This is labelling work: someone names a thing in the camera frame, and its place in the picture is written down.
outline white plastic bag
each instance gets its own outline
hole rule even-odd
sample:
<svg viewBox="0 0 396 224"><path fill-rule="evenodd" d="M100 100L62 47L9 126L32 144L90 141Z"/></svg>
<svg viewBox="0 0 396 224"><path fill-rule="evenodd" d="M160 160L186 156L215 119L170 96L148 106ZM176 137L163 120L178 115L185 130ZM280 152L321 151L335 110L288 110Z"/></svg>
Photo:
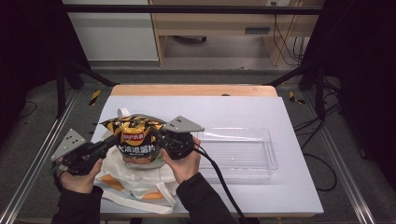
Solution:
<svg viewBox="0 0 396 224"><path fill-rule="evenodd" d="M104 177L108 175L120 182L121 187L117 189L126 194L125 197L122 197L105 190L104 198L123 206L153 213L169 214L173 212L176 205L174 196L176 195L178 183L175 180L172 169L167 164L164 163L163 166L155 169L131 169L125 165L117 147L112 147L107 152L102 170L96 178L105 182L103 181ZM162 196L168 201L169 205L148 203L149 200L142 201L142 199L146 199L150 195Z"/></svg>

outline black curtain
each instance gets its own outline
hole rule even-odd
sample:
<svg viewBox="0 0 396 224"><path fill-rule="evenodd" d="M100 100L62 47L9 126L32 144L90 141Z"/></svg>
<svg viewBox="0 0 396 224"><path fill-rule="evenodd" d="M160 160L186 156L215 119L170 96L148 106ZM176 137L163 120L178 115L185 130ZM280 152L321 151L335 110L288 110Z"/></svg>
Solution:
<svg viewBox="0 0 396 224"><path fill-rule="evenodd" d="M0 143L23 109L26 93L55 79L60 63L90 68L67 13L42 10L47 3L62 1L0 2ZM78 71L65 65L63 72L72 88L82 87Z"/></svg>
<svg viewBox="0 0 396 224"><path fill-rule="evenodd" d="M319 17L304 63L340 79L340 103L362 151L396 189L396 1L327 0L325 7L343 13ZM309 88L316 77L312 69L300 85Z"/></svg>

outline red logo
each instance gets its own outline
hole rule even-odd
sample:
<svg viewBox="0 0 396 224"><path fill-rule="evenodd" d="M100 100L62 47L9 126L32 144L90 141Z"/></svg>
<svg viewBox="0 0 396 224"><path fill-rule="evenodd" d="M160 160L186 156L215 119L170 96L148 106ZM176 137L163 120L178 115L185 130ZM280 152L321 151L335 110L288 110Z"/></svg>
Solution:
<svg viewBox="0 0 396 224"><path fill-rule="evenodd" d="M123 133L122 139L124 141L142 141L145 138L143 133Z"/></svg>

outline floor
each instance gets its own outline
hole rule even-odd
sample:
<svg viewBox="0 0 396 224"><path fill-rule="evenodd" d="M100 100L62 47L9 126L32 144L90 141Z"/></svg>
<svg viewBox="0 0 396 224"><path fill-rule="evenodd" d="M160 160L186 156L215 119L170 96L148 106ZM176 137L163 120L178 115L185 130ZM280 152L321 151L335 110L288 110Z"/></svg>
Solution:
<svg viewBox="0 0 396 224"><path fill-rule="evenodd" d="M295 62L285 55L288 63ZM214 37L208 36L202 43L194 39L172 37L169 39L165 64L133 62L134 67L119 68L114 64L96 64L95 69L104 77L127 83L233 83L262 84L281 77L296 65L281 63L273 67L262 41L257 37ZM94 123L100 115L100 106L106 102L111 88L97 83L90 77L83 77L86 86L80 91L61 130L55 138L63 136L70 126L77 126L90 137ZM301 92L296 88L299 78L294 77L277 87L279 96L284 98L293 126L315 117L312 109L313 91ZM67 88L68 96L74 94ZM96 107L88 106L93 91L100 89L101 97ZM296 101L290 100L290 92ZM337 104L337 98L330 91L327 94L327 107ZM56 123L56 85L49 82L31 90L27 103L10 129L10 137L0 151L0 184L7 186L0 192L0 207L6 210L15 205L17 214L14 223L50 223L50 214L56 212L58 193L51 186L48 176L50 163L35 164L36 155L47 158L48 151L43 147L53 147L46 139ZM326 118L319 133L310 139L304 152L320 156L338 174L338 184L334 190L319 191L324 214L312 218L262 218L261 223L396 223L396 193L387 184L374 161L361 158L359 146L353 133L337 108ZM296 133L301 145L308 140L316 125ZM311 175L318 188L326 189L332 184L332 174L323 163L306 159ZM26 183L26 175L35 179L32 185ZM22 203L10 203L15 192L26 192L20 198ZM125 220L110 219L108 223L129 223Z"/></svg>

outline human hand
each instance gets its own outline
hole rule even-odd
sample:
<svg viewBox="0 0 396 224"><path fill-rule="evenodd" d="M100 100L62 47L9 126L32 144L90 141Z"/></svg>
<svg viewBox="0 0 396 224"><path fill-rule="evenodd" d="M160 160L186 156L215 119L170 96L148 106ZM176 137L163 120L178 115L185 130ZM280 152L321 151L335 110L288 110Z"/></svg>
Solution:
<svg viewBox="0 0 396 224"><path fill-rule="evenodd" d="M195 143L195 148L198 149L201 141L196 137L193 137L192 139ZM161 148L161 154L163 156L163 161L171 167L178 184L190 179L199 171L201 155L196 151L193 151L187 157L180 160L172 160L163 148Z"/></svg>
<svg viewBox="0 0 396 224"><path fill-rule="evenodd" d="M70 175L68 172L63 172L59 179L64 189L68 189L77 193L91 193L93 189L93 180L99 174L102 168L103 160L99 159L92 167L87 175Z"/></svg>

